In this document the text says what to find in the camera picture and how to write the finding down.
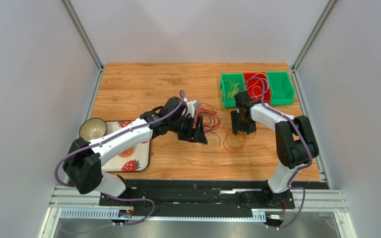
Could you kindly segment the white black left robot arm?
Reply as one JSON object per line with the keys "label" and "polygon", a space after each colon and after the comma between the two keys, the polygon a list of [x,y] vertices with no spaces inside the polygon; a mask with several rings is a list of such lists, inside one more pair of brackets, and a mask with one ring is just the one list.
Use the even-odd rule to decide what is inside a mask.
{"label": "white black left robot arm", "polygon": [[97,191],[120,197],[127,189],[126,182],[102,170],[119,153],[142,142],[175,133],[181,141],[208,143],[203,130],[203,117],[194,116],[199,101],[184,96],[170,98],[164,106],[143,113],[131,124],[106,136],[90,141],[82,137],[73,141],[69,153],[56,166],[62,168],[80,194]]}

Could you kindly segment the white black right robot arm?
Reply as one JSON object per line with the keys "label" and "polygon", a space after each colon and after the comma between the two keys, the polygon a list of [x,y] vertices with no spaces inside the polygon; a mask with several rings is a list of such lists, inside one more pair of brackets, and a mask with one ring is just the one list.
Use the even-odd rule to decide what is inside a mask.
{"label": "white black right robot arm", "polygon": [[312,165],[319,148],[307,116],[292,116],[280,112],[262,100],[254,101],[248,92],[234,96],[236,110],[231,112],[232,132],[251,134],[256,123],[275,133],[279,163],[262,189],[262,200],[268,207],[276,207],[289,194],[291,183],[301,170]]}

